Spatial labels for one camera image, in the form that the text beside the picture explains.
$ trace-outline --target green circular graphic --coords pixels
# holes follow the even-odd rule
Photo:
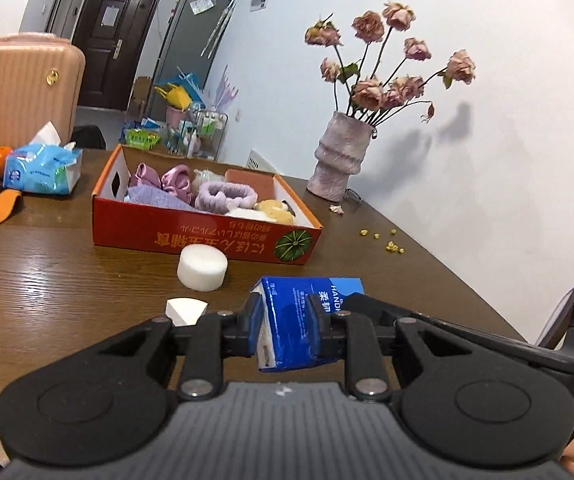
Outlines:
[[[305,230],[291,231],[276,242],[273,253],[282,262],[293,262],[304,256],[313,241],[311,234]]]

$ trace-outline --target purple cloth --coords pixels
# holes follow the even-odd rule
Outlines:
[[[153,186],[162,189],[183,202],[190,204],[193,196],[191,194],[192,181],[189,178],[189,168],[184,164],[171,168],[162,178],[158,176],[156,170],[144,163],[138,164],[136,172],[131,175],[129,181],[131,187]]]
[[[200,186],[196,197],[196,209],[224,215],[237,207],[251,209],[256,202],[258,195],[251,186],[211,181]]]
[[[152,205],[164,209],[177,209],[201,213],[178,197],[154,186],[132,186],[127,190],[129,202],[134,204]]]

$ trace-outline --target gray ribbed panel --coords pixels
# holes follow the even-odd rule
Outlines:
[[[334,383],[231,383],[217,399],[183,404],[155,440],[128,458],[84,470],[41,470],[14,461],[0,473],[0,480],[181,479],[572,477],[555,463],[524,471],[487,472],[445,462],[417,447],[385,406],[350,400]]]

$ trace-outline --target wooden table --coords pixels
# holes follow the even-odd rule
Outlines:
[[[324,229],[305,266],[231,261],[224,286],[192,292],[176,277],[178,257],[96,247],[91,191],[108,152],[87,151],[83,174],[67,199],[27,196],[0,225],[0,391],[15,378],[164,312],[168,298],[205,300],[209,310],[237,310],[263,275],[359,276],[365,292],[430,316],[520,338],[473,290],[366,203],[345,215],[289,179]],[[368,229],[361,237],[359,231]],[[372,234],[381,233],[380,240]],[[385,251],[393,239],[404,254]],[[227,380],[275,381],[251,359],[225,362]],[[283,374],[281,380],[341,381],[342,363]],[[0,460],[4,453],[0,446]]]

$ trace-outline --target textured ceramic vase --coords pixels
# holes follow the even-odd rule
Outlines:
[[[340,202],[349,177],[360,173],[373,132],[373,126],[334,112],[314,153],[318,163],[307,189],[331,202]]]

